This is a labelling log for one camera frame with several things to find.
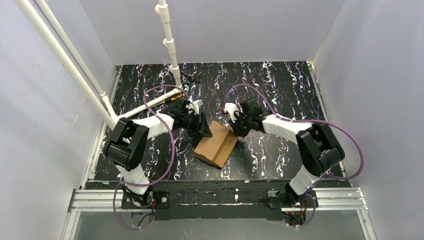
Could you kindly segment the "brown cardboard box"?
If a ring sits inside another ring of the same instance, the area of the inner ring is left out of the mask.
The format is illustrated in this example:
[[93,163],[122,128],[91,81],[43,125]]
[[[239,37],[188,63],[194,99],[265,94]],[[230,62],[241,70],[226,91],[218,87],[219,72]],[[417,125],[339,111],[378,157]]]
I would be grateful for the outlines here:
[[194,156],[199,160],[222,169],[234,149],[239,137],[230,127],[213,121],[209,127],[212,137],[203,137],[196,148]]

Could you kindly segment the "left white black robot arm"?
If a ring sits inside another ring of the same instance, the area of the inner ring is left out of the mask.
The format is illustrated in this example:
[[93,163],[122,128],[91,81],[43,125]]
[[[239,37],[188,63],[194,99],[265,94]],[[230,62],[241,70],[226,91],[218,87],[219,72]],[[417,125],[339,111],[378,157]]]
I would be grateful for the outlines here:
[[178,98],[154,116],[136,120],[122,117],[118,120],[104,154],[122,174],[129,192],[143,196],[148,191],[150,182],[141,161],[146,144],[152,137],[179,129],[195,136],[212,137],[206,115],[200,110],[202,105],[202,100]]

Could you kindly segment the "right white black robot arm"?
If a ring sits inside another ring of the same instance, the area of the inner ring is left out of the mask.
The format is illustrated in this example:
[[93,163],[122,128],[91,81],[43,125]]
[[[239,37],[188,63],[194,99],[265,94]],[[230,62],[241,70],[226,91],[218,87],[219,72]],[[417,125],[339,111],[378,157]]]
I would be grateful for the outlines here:
[[222,109],[229,116],[228,123],[238,137],[246,137],[251,130],[282,137],[298,146],[302,165],[295,177],[279,195],[286,202],[295,203],[325,173],[345,158],[345,152],[327,123],[295,122],[264,110],[252,100],[238,108],[226,103]]

